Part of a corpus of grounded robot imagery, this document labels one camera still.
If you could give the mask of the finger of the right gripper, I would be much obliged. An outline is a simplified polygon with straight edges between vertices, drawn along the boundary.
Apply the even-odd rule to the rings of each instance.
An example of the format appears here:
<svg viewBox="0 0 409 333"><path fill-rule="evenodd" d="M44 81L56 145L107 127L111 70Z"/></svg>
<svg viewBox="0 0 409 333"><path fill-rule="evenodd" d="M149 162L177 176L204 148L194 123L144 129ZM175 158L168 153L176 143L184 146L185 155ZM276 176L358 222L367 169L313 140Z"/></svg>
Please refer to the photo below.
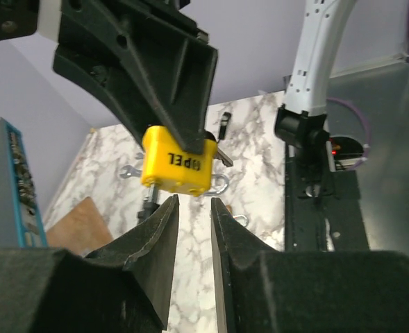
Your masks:
<svg viewBox="0 0 409 333"><path fill-rule="evenodd" d="M161 121L123 69L59 45L53 70L104 104L136 139Z"/></svg>
<svg viewBox="0 0 409 333"><path fill-rule="evenodd" d="M58 46L123 69L186 152L203 153L218 52L172 1L63 1Z"/></svg>

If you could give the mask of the large brass padlock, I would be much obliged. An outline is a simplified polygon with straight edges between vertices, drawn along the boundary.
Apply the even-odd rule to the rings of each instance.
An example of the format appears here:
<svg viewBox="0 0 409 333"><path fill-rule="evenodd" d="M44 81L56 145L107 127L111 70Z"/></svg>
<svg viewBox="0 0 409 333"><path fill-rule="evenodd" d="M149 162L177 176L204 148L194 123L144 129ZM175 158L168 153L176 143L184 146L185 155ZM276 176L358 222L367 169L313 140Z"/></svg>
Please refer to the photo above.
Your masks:
<svg viewBox="0 0 409 333"><path fill-rule="evenodd" d="M229 186L230 180L224 174L212 174L210 190L207 191L205 196L218 196L223 194Z"/></svg>

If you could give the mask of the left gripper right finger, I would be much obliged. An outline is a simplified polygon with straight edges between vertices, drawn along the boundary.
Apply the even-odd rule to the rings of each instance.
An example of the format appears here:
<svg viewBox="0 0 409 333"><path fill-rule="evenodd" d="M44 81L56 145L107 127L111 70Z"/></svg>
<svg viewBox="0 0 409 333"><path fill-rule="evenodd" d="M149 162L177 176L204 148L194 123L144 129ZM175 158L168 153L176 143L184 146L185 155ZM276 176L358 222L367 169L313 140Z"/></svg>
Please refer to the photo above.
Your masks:
<svg viewBox="0 0 409 333"><path fill-rule="evenodd" d="M409 257L281 252L211 200L219 332L409 332Z"/></svg>

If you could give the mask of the small brass padlock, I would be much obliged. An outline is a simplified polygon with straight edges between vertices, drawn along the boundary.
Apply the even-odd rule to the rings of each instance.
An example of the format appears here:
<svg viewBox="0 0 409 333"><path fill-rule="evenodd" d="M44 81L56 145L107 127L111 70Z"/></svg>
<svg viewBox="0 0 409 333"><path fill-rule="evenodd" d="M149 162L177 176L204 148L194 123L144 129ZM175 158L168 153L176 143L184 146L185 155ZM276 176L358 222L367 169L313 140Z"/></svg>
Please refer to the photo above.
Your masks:
<svg viewBox="0 0 409 333"><path fill-rule="evenodd" d="M249 224L249 218L244 214L235 214L231 205L227 205L226 208L231 213L232 217L242 226L247 227Z"/></svg>

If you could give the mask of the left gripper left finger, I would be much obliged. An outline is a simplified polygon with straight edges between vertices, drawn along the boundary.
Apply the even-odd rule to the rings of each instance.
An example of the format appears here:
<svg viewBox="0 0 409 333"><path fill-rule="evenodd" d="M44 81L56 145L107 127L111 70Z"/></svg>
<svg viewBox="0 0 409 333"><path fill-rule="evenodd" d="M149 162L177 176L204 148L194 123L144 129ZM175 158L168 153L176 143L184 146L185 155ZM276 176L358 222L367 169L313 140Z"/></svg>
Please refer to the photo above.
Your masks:
<svg viewBox="0 0 409 333"><path fill-rule="evenodd" d="M0 248L0 332L166 330L178 225L174 195L85 257L62 248Z"/></svg>

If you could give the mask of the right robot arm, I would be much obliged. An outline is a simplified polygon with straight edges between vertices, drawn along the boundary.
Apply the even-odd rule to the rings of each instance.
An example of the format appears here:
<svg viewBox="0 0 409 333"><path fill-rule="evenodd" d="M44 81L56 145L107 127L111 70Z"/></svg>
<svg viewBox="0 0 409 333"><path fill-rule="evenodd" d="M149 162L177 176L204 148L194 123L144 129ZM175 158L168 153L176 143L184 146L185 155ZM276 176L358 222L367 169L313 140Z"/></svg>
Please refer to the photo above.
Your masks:
<svg viewBox="0 0 409 333"><path fill-rule="evenodd" d="M61 1L53 70L102 102L136 140L163 126L202 154L218 52L181 9L184 1ZM353 1L307 1L294 69L275 133L313 151L326 90Z"/></svg>

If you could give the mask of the wooden board stand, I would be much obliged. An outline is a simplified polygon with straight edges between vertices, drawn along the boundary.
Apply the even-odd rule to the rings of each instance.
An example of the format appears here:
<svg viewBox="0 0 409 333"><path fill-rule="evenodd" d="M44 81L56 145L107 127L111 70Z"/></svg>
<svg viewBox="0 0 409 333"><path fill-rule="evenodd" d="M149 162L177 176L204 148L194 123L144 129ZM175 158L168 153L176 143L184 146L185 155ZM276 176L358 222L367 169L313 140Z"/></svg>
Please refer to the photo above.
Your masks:
<svg viewBox="0 0 409 333"><path fill-rule="evenodd" d="M109 244L113 237L94 201L84 198L47 232L51 247L66 248L81 257Z"/></svg>

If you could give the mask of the yellow padlock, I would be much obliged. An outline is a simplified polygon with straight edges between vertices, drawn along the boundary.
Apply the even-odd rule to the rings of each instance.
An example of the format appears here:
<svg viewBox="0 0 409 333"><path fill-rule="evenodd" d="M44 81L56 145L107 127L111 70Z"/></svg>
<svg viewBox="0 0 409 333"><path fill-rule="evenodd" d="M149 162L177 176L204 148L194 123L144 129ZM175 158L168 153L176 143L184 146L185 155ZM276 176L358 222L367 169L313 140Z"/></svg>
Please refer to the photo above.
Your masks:
<svg viewBox="0 0 409 333"><path fill-rule="evenodd" d="M211 186L213 158L217 153L215 136L207 132L203 153L183 151L164 126L152 126L142 138L144 159L140 182L174 194L200 196Z"/></svg>

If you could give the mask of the dark network switch box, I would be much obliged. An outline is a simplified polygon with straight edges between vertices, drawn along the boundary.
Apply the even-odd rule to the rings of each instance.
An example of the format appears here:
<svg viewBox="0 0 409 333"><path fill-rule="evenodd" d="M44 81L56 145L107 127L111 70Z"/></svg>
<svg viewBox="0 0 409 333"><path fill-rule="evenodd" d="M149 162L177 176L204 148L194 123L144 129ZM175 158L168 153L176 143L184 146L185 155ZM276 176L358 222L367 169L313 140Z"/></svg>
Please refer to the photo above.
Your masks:
<svg viewBox="0 0 409 333"><path fill-rule="evenodd" d="M0 118L0 247L47 247L21 132Z"/></svg>

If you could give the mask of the large silver wrench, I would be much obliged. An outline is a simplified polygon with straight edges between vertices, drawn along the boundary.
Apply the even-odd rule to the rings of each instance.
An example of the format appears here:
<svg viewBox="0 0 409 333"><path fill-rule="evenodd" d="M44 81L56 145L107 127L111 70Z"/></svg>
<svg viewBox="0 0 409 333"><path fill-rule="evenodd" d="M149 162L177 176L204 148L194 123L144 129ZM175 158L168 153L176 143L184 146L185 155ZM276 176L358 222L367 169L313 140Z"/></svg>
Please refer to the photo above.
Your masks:
<svg viewBox="0 0 409 333"><path fill-rule="evenodd" d="M128 179L128 178L140 178L142 175L142 171L139 169L136 169L132 165L125 165L121 168L119 176L123 179Z"/></svg>

